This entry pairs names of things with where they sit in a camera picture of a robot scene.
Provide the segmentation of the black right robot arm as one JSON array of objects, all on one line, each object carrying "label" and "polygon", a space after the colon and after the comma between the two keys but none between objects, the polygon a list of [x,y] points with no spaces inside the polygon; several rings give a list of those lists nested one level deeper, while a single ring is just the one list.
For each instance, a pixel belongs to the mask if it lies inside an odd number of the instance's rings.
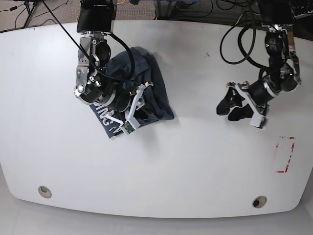
[{"label": "black right robot arm", "polygon": [[153,58],[128,47],[113,33],[117,1],[82,0],[77,32],[78,50],[75,95],[104,119],[110,113],[126,121],[133,117],[146,125],[157,121],[156,102],[148,88]]}]

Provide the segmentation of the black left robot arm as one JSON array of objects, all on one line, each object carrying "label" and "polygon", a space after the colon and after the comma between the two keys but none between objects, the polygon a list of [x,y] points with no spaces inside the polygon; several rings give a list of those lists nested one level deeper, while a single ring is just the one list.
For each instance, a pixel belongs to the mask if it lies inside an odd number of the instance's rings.
[{"label": "black left robot arm", "polygon": [[[258,79],[249,84],[230,82],[216,113],[229,121],[249,118],[250,124],[263,128],[267,121],[268,103],[281,92],[293,91],[301,84],[299,59],[296,55],[290,3],[287,0],[259,0],[260,20],[251,16],[245,20],[237,44],[243,58],[236,62],[223,59],[230,65],[248,61],[259,69]],[[251,58],[256,41],[256,27],[267,27],[265,49],[269,55],[268,66]]]}]

